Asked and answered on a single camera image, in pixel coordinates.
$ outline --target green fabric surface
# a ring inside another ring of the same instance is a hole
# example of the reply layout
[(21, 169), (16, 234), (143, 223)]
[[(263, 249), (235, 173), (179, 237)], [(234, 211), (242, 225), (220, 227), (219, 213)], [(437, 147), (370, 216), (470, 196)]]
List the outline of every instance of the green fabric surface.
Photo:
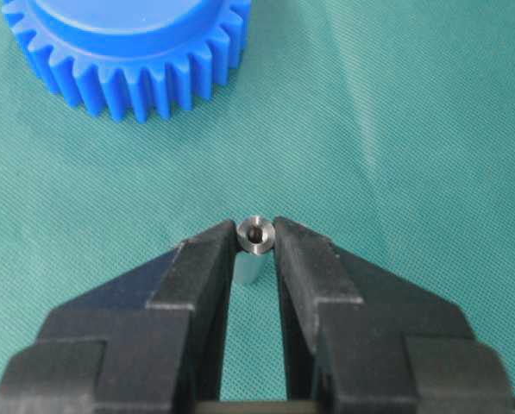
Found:
[[(254, 0), (229, 85), (143, 125), (47, 93), (0, 15), (0, 376), (53, 306), (254, 213), (456, 301), (515, 389), (515, 0)], [(233, 289), (224, 398), (285, 397), (277, 302), (272, 263)]]

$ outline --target plastic gear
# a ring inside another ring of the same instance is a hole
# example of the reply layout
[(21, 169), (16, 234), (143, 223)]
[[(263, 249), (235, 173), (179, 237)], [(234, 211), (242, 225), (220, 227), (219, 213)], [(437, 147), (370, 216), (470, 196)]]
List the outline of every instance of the plastic gear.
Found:
[(35, 74), (72, 106), (114, 120), (129, 108), (192, 108), (225, 85), (247, 43), (251, 0), (4, 0), (3, 13)]

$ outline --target gear tooth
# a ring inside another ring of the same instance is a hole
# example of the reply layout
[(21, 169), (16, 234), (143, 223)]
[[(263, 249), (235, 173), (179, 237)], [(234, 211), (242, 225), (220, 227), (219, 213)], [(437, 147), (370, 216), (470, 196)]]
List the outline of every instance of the gear tooth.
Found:
[[(17, 28), (17, 26), (21, 24), (22, 22), (19, 22), (15, 25), (15, 28)], [(37, 78), (40, 78), (41, 74), (39, 73), (39, 69), (36, 67), (35, 61), (33, 60), (33, 56), (31, 56), (31, 53), (27, 50), (28, 44), (33, 40), (35, 35), (36, 32), (34, 30), (25, 29), (21, 32), (16, 33), (15, 37), (17, 39), (19, 47), (22, 49), (23, 54), (27, 57), (27, 62), (29, 63), (31, 70), (35, 73)]]
[(213, 80), (220, 85), (226, 85), (229, 80), (230, 38), (222, 28), (216, 28), (208, 45), (213, 53)]
[(27, 46), (27, 51), (32, 57), (33, 62), (37, 68), (38, 73), (41, 75), (42, 80), (46, 84), (49, 91), (58, 93), (60, 88), (54, 79), (48, 60), (53, 51), (53, 47), (49, 46), (43, 36), (36, 35), (34, 39)]
[(192, 86), (202, 99), (211, 99), (213, 91), (213, 53), (204, 43), (190, 56), (192, 66)]
[(100, 115), (106, 102), (98, 80), (97, 68), (88, 65), (84, 60), (75, 59), (72, 75), (85, 103), (86, 111), (92, 116)]
[(168, 119), (171, 116), (171, 108), (167, 93), (165, 64), (150, 66), (150, 78), (157, 113), (160, 114), (162, 118)]
[(36, 32), (33, 29), (33, 26), (29, 23), (28, 19), (21, 19), (18, 23), (14, 25), (12, 28), (12, 33), (17, 37), (18, 35), (24, 33), (32, 33), (35, 36)]
[(81, 102), (81, 95), (73, 78), (73, 58), (67, 57), (63, 53), (56, 53), (56, 49), (54, 49), (50, 55), (49, 65), (67, 104), (71, 107), (78, 106)]
[(25, 16), (18, 2), (5, 3), (2, 6), (2, 13), (11, 28)]
[(232, 0), (230, 9), (243, 19), (242, 49), (248, 45), (249, 15), (251, 13), (251, 0)]
[(183, 110), (192, 109), (192, 70), (187, 57), (177, 58), (171, 62), (175, 98)]
[(135, 112), (136, 120), (144, 123), (148, 119), (148, 113), (153, 106), (151, 85), (148, 72), (141, 68), (127, 68), (125, 79), (129, 87), (130, 102)]
[(120, 122), (130, 105), (129, 88), (122, 69), (101, 67), (98, 77), (102, 84), (105, 100), (110, 108), (111, 117)]
[(226, 20), (221, 27), (229, 35), (229, 66), (236, 68), (240, 65), (240, 56), (242, 54), (242, 31), (243, 19), (234, 11), (230, 11), (226, 15)]

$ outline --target cylindrical metal part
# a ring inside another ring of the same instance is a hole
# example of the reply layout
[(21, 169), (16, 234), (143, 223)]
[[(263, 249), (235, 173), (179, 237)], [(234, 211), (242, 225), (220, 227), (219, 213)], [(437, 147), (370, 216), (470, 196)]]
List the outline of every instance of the cylindrical metal part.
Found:
[(236, 256), (234, 282), (250, 285), (259, 278), (269, 260), (276, 237), (274, 226), (264, 217), (251, 216), (240, 223), (237, 234), (243, 251)]

